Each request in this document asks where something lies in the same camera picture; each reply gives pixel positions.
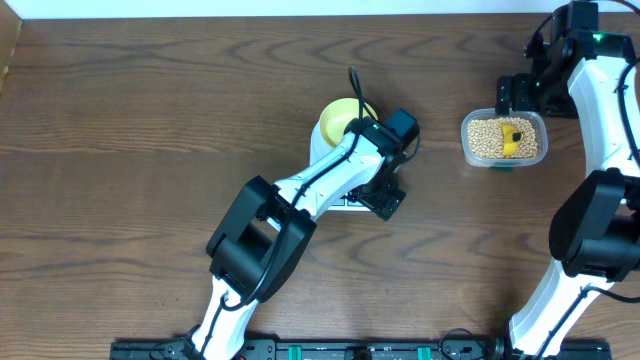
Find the yellow bowl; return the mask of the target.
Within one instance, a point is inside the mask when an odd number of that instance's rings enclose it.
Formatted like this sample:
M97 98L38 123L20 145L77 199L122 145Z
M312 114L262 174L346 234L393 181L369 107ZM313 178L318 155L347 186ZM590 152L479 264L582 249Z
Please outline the yellow bowl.
M359 117L359 100L341 98L325 107L319 117L319 131L322 139L332 148L342 140L347 125Z

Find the soybeans pile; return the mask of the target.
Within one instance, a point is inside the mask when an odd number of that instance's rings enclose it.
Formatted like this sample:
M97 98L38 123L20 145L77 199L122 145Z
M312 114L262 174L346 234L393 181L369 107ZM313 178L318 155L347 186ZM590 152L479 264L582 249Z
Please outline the soybeans pile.
M500 125L508 123L522 132L518 151L505 158L502 155L503 134ZM538 155L538 142L533 123L520 117L500 117L486 120L474 119L467 126L471 151L480 158L487 159L527 159Z

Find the yellow measuring scoop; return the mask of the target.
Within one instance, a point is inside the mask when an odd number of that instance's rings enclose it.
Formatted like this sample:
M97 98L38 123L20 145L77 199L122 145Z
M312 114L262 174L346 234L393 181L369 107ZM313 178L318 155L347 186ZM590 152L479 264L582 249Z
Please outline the yellow measuring scoop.
M508 123L501 124L500 128L503 134L502 155L505 158L511 157L518 151L519 142L522 139L522 132L514 125Z

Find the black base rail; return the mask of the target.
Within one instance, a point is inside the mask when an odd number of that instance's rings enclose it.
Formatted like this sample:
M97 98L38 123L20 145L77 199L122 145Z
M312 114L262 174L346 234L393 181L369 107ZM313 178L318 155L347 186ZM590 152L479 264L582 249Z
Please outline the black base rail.
M111 360L194 359L196 353L182 338L152 342L114 342ZM278 342L250 339L234 356L239 360L474 360L485 357L473 340L400 343Z

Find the white digital kitchen scale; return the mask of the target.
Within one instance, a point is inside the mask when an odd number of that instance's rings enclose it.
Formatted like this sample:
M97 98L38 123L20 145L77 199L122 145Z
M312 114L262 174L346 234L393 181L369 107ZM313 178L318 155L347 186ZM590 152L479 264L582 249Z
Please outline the white digital kitchen scale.
M317 124L311 135L309 168L301 174L310 184L298 205L318 217L328 210L370 211L345 195L371 180L381 167L377 147L358 130L343 135L334 148L324 142Z

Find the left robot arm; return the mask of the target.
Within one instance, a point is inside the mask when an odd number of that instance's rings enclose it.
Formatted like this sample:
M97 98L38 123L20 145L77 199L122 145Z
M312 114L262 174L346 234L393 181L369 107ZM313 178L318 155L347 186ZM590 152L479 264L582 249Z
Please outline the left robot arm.
M317 220L346 197L383 220L405 198L395 171L420 133L403 109L386 122L361 115L341 141L308 168L269 183L247 182L210 238L212 295L203 322L187 339L190 359L231 359L253 312L288 280Z

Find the clear plastic container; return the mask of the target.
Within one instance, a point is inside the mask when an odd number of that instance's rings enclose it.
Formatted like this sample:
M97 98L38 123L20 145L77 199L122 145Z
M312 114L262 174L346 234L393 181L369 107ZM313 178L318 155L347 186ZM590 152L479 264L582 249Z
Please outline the clear plastic container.
M493 108L471 112L461 124L467 163L474 167L524 167L539 163L548 151L546 127L535 112L498 115Z

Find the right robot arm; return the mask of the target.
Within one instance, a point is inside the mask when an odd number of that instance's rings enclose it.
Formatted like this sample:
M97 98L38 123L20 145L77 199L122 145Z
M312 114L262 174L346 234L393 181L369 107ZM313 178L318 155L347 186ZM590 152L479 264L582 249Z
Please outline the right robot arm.
M528 73L498 81L495 111L533 111L580 122L586 177L552 218L547 271L488 359L552 359L581 314L639 268L639 58L628 35L599 28L594 1L571 1L525 47Z

